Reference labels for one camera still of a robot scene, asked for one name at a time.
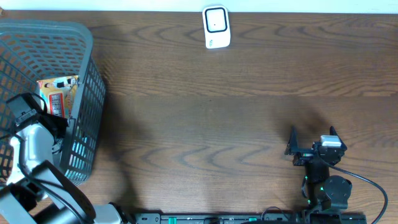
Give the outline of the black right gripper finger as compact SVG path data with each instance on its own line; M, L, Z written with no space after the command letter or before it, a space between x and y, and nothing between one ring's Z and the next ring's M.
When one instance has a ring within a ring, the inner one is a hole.
M346 144L339 137L336 129L333 126L330 127L330 136L332 136L331 143L329 143L330 147L340 147L342 149L346 149Z
M299 146L298 146L298 141L297 141L297 131L296 131L296 128L294 126L292 126L289 141L285 148L284 154L293 156L297 153L299 153Z

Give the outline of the yellow wet wipes bag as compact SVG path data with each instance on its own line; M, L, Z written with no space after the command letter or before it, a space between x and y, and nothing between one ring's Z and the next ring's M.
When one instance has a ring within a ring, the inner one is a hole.
M68 119L72 114L78 75L49 78L37 81L39 95L45 100L47 113Z

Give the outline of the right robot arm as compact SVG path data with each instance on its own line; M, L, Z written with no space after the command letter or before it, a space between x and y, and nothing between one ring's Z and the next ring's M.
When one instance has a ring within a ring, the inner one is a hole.
M308 199L308 208L301 212L304 223L342 222L341 212L348 208L352 183L342 176L331 175L330 168L340 162L346 150L334 127L310 148L300 147L296 129L291 129L285 154L294 157L294 166L305 168L302 195Z

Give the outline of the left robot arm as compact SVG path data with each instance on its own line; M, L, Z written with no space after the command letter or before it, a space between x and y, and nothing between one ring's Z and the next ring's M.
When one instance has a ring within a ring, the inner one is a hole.
M135 223L114 203L93 205L53 161L63 141L65 118L49 114L36 93L7 100L15 120L6 130L14 150L12 171L1 189L1 215L9 223Z

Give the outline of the white barcode scanner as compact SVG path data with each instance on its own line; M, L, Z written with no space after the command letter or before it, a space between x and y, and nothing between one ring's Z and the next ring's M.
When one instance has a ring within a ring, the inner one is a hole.
M219 49L230 45L231 30L228 10L222 5L208 6L202 11L205 46Z

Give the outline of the grey plastic shopping basket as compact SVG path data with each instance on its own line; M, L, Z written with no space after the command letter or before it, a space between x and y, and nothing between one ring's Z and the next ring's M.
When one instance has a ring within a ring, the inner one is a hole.
M40 80L78 76L70 125L55 164L75 185L93 169L106 87L91 56L93 36L82 24L1 19L1 126L14 116L6 100L39 92Z

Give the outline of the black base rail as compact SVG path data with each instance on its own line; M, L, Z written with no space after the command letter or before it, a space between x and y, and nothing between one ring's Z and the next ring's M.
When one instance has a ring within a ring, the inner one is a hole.
M302 218L300 215L283 213L256 214L161 214L135 213L132 215L137 224L242 224L242 223L340 223L366 224L364 215L311 215Z

